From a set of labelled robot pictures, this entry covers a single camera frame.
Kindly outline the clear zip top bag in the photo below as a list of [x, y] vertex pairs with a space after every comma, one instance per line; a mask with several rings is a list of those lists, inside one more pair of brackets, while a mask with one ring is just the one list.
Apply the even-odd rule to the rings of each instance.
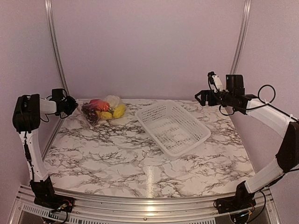
[[87, 124], [93, 128], [102, 120], [122, 118], [127, 111], [127, 106], [119, 96], [108, 95], [104, 98], [80, 101], [79, 111]]

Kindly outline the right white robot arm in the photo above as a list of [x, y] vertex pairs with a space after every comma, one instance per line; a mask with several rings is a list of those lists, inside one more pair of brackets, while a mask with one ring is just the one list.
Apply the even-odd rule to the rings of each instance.
[[233, 111], [256, 119], [261, 131], [256, 134], [240, 127], [241, 136], [249, 157], [261, 161], [267, 155], [264, 167], [251, 178], [236, 187], [234, 196], [216, 199], [219, 213], [243, 210], [254, 206], [255, 194], [277, 183], [299, 164], [299, 121], [253, 94], [245, 94], [242, 88], [231, 90], [202, 90], [195, 95], [202, 105], [230, 106]]

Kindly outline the fake orange tomato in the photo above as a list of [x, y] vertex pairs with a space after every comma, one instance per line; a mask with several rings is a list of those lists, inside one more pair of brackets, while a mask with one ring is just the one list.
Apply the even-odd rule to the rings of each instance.
[[104, 111], [104, 112], [107, 112], [110, 110], [110, 105], [108, 102], [106, 101], [103, 101], [103, 104], [102, 104], [102, 107], [101, 107], [101, 110], [99, 111]]

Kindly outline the front aluminium frame rail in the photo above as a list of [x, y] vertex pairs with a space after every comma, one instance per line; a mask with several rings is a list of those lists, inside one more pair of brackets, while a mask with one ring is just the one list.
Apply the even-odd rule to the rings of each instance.
[[183, 198], [130, 198], [100, 196], [56, 189], [74, 198], [72, 212], [50, 213], [50, 209], [34, 204], [29, 186], [20, 186], [9, 224], [41, 224], [44, 220], [69, 224], [231, 224], [238, 216], [249, 216], [250, 224], [281, 223], [269, 189], [255, 195], [256, 205], [231, 213], [218, 213], [214, 201], [232, 193]]

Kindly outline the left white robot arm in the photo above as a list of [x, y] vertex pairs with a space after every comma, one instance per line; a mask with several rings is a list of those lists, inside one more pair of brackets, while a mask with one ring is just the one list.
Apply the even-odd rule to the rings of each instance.
[[71, 115], [78, 104], [64, 93], [63, 89], [53, 89], [50, 99], [39, 94], [18, 97], [13, 113], [13, 126], [21, 139], [31, 177], [30, 186], [35, 195], [34, 203], [52, 212], [72, 212], [74, 198], [55, 193], [51, 178], [43, 164], [38, 139], [41, 114], [55, 115], [64, 119]]

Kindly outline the fake purple grapes bunch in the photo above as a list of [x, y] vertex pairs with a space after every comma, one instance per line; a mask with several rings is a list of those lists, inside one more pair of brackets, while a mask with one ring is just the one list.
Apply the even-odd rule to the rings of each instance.
[[97, 110], [93, 105], [89, 103], [83, 103], [81, 111], [91, 125], [95, 125], [98, 122], [99, 117], [97, 115]]

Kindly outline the fake white cauliflower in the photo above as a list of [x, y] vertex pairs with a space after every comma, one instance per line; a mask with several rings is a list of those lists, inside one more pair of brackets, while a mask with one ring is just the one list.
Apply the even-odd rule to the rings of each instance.
[[108, 95], [104, 98], [104, 101], [109, 104], [110, 108], [116, 108], [120, 103], [120, 97], [115, 95]]

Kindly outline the left aluminium frame post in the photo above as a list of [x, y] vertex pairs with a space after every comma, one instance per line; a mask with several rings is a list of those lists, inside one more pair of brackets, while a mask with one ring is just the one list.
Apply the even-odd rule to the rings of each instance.
[[54, 58], [58, 70], [58, 75], [60, 78], [60, 82], [62, 87], [66, 90], [66, 93], [69, 94], [63, 64], [59, 52], [58, 42], [57, 42], [57, 35], [56, 35], [56, 29], [55, 29], [55, 21], [54, 21], [54, 13], [53, 13], [53, 7], [52, 7], [52, 1], [51, 0], [45, 0], [45, 10], [46, 10], [46, 16], [47, 16], [47, 22], [49, 26], [49, 32], [50, 32], [50, 39], [51, 44], [53, 48]]

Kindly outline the aluminium frame post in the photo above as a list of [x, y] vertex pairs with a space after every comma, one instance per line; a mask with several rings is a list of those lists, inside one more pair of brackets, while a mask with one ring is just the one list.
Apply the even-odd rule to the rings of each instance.
[[238, 40], [237, 40], [237, 45], [236, 45], [236, 49], [235, 49], [233, 62], [232, 62], [231, 68], [230, 68], [230, 74], [237, 73], [238, 65], [239, 65], [239, 62], [241, 59], [241, 55], [242, 55], [242, 50], [243, 50], [246, 36], [247, 36], [251, 6], [252, 6], [252, 0], [244, 1], [240, 32], [238, 35]]
[[54, 21], [54, 13], [53, 13], [53, 7], [52, 7], [52, 1], [51, 0], [45, 0], [45, 10], [46, 10], [46, 16], [47, 16], [47, 22], [49, 26], [49, 32], [50, 32], [50, 39], [51, 44], [53, 48], [54, 58], [58, 70], [58, 75], [60, 78], [60, 82], [62, 87], [66, 90], [66, 93], [69, 94], [63, 64], [59, 52], [58, 42], [57, 42], [57, 35], [56, 35], [56, 29], [55, 29], [55, 21]]

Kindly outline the fake red pepper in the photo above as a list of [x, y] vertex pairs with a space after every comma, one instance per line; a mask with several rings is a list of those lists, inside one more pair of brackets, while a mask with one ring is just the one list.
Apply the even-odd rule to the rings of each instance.
[[101, 110], [102, 104], [103, 104], [103, 101], [101, 99], [91, 99], [89, 102], [90, 107], [94, 107], [99, 110]]

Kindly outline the white plastic basket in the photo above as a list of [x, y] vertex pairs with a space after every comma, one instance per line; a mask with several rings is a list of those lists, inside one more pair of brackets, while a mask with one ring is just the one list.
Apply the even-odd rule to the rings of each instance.
[[211, 131], [173, 100], [162, 100], [135, 112], [142, 127], [169, 157], [178, 158], [210, 136]]

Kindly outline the right aluminium frame post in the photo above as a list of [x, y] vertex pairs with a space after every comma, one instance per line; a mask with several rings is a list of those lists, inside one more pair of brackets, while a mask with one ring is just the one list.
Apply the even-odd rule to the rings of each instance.
[[239, 62], [241, 59], [241, 55], [242, 55], [242, 50], [243, 50], [246, 36], [247, 36], [251, 6], [252, 6], [252, 0], [244, 1], [240, 32], [238, 35], [238, 40], [237, 40], [237, 45], [236, 45], [236, 49], [235, 49], [233, 62], [232, 62], [231, 68], [230, 68], [230, 74], [237, 73], [238, 65], [239, 65]]

